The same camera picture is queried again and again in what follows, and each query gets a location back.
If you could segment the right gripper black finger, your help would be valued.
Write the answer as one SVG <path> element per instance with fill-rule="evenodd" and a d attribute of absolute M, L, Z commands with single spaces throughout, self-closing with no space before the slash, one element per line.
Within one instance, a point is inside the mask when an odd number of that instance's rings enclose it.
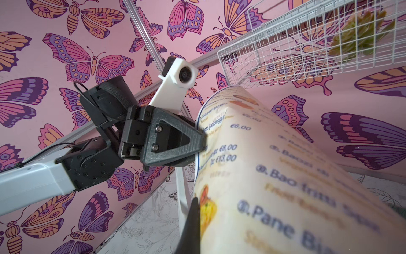
<path fill-rule="evenodd" d="M 186 224 L 175 254 L 200 253 L 200 205 L 197 197 L 193 198 Z"/>

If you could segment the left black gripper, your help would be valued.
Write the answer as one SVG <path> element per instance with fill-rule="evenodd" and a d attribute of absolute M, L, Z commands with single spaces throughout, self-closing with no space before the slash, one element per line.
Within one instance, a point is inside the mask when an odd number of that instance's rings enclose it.
<path fill-rule="evenodd" d="M 118 154 L 143 165 L 185 167 L 204 150 L 206 134 L 189 119 L 153 106 L 128 109 Z"/>

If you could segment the laminated dim sum menu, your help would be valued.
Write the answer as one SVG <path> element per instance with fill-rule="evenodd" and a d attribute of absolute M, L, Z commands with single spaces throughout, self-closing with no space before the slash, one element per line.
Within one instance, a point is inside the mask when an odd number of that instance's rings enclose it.
<path fill-rule="evenodd" d="M 242 87 L 196 124 L 201 253 L 405 253 L 405 220 Z"/>

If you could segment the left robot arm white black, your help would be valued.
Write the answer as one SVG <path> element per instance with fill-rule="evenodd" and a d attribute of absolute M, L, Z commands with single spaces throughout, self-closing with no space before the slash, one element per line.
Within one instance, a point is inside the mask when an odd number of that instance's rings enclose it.
<path fill-rule="evenodd" d="M 144 107 L 121 76 L 87 90 L 83 102 L 96 118 L 99 136 L 3 170 L 1 215 L 102 183 L 126 160 L 140 161 L 145 170 L 193 162 L 205 136 L 179 110 L 195 81 L 195 76 L 166 75 Z"/>

